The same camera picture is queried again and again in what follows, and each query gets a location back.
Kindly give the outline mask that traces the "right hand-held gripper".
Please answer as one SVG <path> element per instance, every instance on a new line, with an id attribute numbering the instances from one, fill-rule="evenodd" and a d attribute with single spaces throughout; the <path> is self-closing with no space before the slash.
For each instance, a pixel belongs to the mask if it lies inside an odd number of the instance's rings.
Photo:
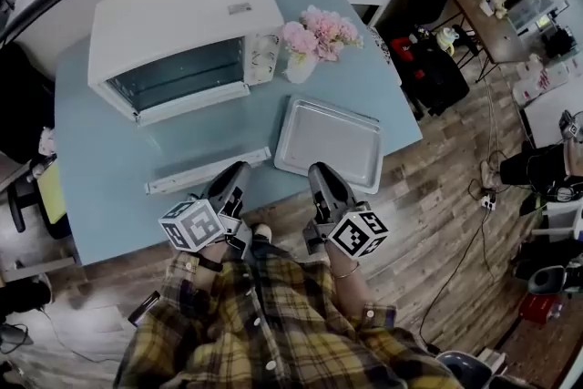
<path id="1" fill-rule="evenodd" d="M 388 238 L 389 230 L 366 202 L 357 204 L 352 188 L 324 162 L 311 164 L 308 179 L 317 206 L 328 210 L 347 210 L 339 220 L 308 222 L 302 234 L 310 254 L 330 243 L 349 259 L 368 258 Z"/>

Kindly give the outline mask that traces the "silver baking tray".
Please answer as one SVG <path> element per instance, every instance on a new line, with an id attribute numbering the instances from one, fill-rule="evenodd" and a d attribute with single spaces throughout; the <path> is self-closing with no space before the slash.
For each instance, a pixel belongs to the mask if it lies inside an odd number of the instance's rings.
<path id="1" fill-rule="evenodd" d="M 290 97 L 273 164 L 306 177 L 324 162 L 353 190 L 379 189 L 383 157 L 382 129 L 374 118 L 314 98 Z"/>

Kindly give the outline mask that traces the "white toaster oven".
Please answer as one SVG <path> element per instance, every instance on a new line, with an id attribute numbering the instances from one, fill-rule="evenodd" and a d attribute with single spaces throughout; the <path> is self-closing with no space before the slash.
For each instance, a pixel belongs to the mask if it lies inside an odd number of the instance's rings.
<path id="1" fill-rule="evenodd" d="M 90 34 L 88 86 L 140 127 L 194 124 L 185 157 L 145 185 L 166 194 L 237 160 L 271 157 L 259 99 L 273 79 L 283 17 L 276 0 L 103 0 Z"/>

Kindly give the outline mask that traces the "person's right forearm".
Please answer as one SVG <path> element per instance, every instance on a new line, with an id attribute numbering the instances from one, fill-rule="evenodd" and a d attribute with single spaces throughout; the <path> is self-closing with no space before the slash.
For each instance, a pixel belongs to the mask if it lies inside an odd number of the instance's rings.
<path id="1" fill-rule="evenodd" d="M 333 271 L 336 274 L 348 272 L 357 262 L 346 256 L 332 243 L 326 243 L 325 250 L 329 258 L 331 274 Z M 358 271 L 348 278 L 334 279 L 334 284 L 343 312 L 347 316 L 361 317 L 365 306 L 373 301 L 373 294 L 362 275 L 360 267 Z"/>

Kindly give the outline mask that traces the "gold bangle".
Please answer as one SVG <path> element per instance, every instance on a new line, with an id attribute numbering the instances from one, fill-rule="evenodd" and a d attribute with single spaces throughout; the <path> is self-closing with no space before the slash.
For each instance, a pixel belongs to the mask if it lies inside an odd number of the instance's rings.
<path id="1" fill-rule="evenodd" d="M 356 262 L 356 263 L 354 264 L 354 266 L 353 266 L 353 267 L 352 267 L 352 268 L 351 268 L 351 269 L 350 269 L 348 272 L 345 272 L 345 273 L 342 273 L 342 274 L 340 274 L 340 273 L 336 274 L 336 273 L 333 271 L 333 272 L 332 272 L 332 276 L 333 276 L 333 278 L 334 278 L 335 280 L 341 280 L 341 279 L 345 279 L 345 278 L 348 278 L 348 277 L 350 277 L 350 276 L 351 276 L 352 274 L 354 274 L 356 271 L 358 271 L 359 267 L 360 267 L 360 264 L 359 264 L 358 262 Z"/>

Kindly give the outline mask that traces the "spotted white cushion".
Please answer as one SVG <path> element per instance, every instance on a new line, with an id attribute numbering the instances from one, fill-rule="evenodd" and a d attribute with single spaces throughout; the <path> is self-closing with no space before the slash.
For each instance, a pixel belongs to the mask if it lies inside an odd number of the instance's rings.
<path id="1" fill-rule="evenodd" d="M 370 32 L 370 34 L 372 35 L 373 41 L 378 46 L 378 48 L 381 50 L 386 63 L 389 65 L 389 67 L 394 72 L 395 80 L 397 82 L 397 85 L 400 87 L 403 84 L 403 82 L 402 82 L 402 79 L 401 79 L 400 75 L 398 74 L 398 71 L 395 67 L 395 64 L 394 64 L 394 61 L 391 57 L 390 49 L 389 49 L 388 45 L 381 38 L 381 36 L 379 35 L 378 31 L 376 30 L 376 28 L 374 26 L 367 26 L 367 29 Z"/>

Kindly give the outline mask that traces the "black rectangular device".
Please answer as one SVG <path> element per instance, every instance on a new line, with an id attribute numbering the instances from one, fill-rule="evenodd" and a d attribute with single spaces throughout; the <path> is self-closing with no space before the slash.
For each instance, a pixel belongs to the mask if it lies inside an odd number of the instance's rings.
<path id="1" fill-rule="evenodd" d="M 135 327 L 138 327 L 145 314 L 159 301 L 160 294 L 154 291 L 149 297 L 142 302 L 133 312 L 128 316 L 128 321 Z"/>

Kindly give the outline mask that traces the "yellow plaid shirt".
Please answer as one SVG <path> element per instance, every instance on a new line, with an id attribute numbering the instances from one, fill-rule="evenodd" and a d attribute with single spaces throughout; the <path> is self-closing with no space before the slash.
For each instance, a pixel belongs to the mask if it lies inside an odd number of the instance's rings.
<path id="1" fill-rule="evenodd" d="M 169 264 L 159 301 L 123 356 L 115 389 L 462 389 L 372 301 L 339 303 L 330 265 L 298 263 L 266 242 L 254 261 Z"/>

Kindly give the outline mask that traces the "pink flowers in white vase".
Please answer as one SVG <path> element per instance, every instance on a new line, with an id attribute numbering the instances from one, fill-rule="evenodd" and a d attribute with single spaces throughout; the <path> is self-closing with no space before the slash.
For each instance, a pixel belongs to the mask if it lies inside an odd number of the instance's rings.
<path id="1" fill-rule="evenodd" d="M 288 54 L 283 74 L 293 84 L 305 82 L 324 62 L 338 62 L 347 46 L 363 47 L 352 20 L 309 5 L 298 21 L 286 23 L 282 39 Z"/>

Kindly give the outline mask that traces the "chair with yellow seat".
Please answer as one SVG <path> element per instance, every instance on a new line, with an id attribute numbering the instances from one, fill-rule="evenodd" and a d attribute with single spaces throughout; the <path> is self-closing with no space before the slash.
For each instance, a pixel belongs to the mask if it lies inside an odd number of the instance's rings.
<path id="1" fill-rule="evenodd" d="M 23 210 L 37 206 L 46 230 L 53 239 L 62 240 L 71 235 L 56 155 L 33 159 L 28 171 L 7 186 L 6 194 L 18 232 L 26 230 Z"/>

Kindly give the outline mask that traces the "pale green kettle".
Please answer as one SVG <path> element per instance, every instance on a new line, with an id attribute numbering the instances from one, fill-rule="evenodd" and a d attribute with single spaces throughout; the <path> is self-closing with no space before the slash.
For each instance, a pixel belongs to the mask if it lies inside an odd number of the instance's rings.
<path id="1" fill-rule="evenodd" d="M 435 35 L 438 46 L 449 56 L 455 53 L 454 42 L 459 38 L 459 34 L 452 27 L 443 27 Z"/>

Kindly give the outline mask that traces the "black mesh office chair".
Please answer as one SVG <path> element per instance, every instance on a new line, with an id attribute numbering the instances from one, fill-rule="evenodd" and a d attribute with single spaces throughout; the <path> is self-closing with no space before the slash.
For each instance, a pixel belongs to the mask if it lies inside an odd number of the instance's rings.
<path id="1" fill-rule="evenodd" d="M 38 153 L 44 128 L 55 125 L 55 83 L 39 72 L 24 49 L 0 48 L 0 152 L 19 164 Z"/>

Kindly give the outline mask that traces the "brown desk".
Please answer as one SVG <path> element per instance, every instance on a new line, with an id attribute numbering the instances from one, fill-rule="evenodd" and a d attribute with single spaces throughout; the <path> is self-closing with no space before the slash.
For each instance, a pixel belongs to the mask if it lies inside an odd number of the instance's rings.
<path id="1" fill-rule="evenodd" d="M 490 61 L 496 65 L 528 61 L 529 55 L 515 29 L 507 19 L 487 16 L 481 0 L 454 0 L 475 31 Z"/>

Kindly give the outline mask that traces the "grey white plastic chair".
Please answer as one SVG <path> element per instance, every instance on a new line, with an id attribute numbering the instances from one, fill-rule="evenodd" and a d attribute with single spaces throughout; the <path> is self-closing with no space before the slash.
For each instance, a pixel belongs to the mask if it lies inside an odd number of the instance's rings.
<path id="1" fill-rule="evenodd" d="M 464 389 L 486 389 L 493 377 L 487 364 L 468 353 L 446 351 L 436 359 L 452 372 Z"/>

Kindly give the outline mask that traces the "red box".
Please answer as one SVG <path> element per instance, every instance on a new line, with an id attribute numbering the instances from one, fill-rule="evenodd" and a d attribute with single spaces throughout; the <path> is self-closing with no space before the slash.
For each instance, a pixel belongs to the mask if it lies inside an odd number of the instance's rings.
<path id="1" fill-rule="evenodd" d="M 545 324 L 557 318 L 562 311 L 563 304 L 556 294 L 535 295 L 529 293 L 519 307 L 522 319 L 538 324 Z"/>

